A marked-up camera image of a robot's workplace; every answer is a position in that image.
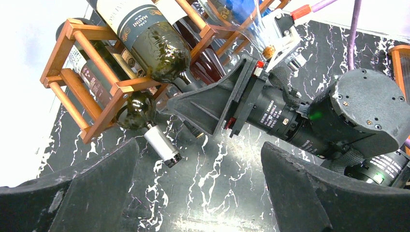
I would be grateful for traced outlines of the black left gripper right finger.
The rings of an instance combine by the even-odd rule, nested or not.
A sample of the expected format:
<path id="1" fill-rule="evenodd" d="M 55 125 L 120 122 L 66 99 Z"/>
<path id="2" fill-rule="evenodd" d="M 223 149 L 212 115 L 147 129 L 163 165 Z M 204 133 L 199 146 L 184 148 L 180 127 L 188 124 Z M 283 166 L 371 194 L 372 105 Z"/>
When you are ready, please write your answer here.
<path id="1" fill-rule="evenodd" d="M 265 142 L 265 181 L 282 232 L 407 232 L 410 192 L 337 174 Z"/>

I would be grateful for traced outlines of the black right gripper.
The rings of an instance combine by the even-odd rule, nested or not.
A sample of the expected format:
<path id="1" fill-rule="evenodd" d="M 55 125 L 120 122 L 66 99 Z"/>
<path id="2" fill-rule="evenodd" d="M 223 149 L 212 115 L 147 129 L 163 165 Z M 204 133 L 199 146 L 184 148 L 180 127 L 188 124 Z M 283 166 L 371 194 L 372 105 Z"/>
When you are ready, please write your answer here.
<path id="1" fill-rule="evenodd" d="M 183 92 L 168 100 L 166 108 L 207 135 L 218 128 L 238 135 L 248 123 L 277 138 L 308 138 L 308 103 L 289 85 L 289 70 L 271 71 L 255 58 L 240 62 L 216 83 L 189 87 L 181 78 L 175 84 Z"/>

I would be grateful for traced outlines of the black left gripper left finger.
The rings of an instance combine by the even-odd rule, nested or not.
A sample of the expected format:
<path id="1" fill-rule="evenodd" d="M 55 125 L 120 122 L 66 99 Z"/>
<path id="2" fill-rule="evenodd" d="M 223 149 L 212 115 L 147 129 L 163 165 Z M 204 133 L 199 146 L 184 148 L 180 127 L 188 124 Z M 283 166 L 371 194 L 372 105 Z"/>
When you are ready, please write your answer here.
<path id="1" fill-rule="evenodd" d="M 138 152 L 132 138 L 106 155 L 1 187 L 1 231 L 117 232 Z"/>

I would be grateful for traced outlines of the clear glass corked bottle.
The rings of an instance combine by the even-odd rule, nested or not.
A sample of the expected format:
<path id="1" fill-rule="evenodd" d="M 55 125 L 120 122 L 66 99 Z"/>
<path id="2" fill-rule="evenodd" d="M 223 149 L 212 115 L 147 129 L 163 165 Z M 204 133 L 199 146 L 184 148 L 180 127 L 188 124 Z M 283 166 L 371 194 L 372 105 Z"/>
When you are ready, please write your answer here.
<path id="1" fill-rule="evenodd" d="M 199 3 L 213 21 L 239 31 L 265 59 L 274 56 L 275 21 L 263 21 L 258 0 L 200 0 Z"/>

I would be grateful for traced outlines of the dark green wine bottle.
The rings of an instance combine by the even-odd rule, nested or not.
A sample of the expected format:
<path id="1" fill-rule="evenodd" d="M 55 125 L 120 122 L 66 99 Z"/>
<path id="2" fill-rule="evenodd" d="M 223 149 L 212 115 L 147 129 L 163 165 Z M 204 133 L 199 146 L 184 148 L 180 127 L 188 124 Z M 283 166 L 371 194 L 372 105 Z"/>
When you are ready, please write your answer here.
<path id="1" fill-rule="evenodd" d="M 204 86 L 190 72 L 188 44 L 150 0 L 90 0 L 142 70 L 185 93 Z"/>

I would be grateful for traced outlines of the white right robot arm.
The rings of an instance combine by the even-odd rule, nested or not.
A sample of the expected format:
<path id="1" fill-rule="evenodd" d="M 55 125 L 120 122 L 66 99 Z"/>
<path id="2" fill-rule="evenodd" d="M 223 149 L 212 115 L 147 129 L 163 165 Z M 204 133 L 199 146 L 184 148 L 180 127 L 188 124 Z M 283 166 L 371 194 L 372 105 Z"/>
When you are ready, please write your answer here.
<path id="1" fill-rule="evenodd" d="M 334 172 L 403 188 L 410 158 L 410 106 L 387 76 L 369 69 L 340 75 L 312 102 L 288 84 L 288 70 L 244 55 L 216 83 L 171 98 L 171 114 L 212 136 L 238 135 L 251 124 L 268 135 L 327 160 Z"/>

